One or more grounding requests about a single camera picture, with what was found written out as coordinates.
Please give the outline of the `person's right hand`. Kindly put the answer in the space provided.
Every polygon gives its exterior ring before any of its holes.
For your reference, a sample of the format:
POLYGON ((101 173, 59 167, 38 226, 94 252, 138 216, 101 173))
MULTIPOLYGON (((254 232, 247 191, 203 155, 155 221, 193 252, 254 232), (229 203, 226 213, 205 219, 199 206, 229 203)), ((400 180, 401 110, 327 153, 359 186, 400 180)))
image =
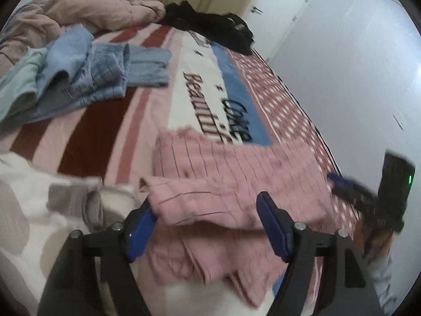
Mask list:
POLYGON ((390 254, 394 232, 388 229, 374 228, 361 216, 353 233, 353 241, 364 260, 371 263, 390 254))

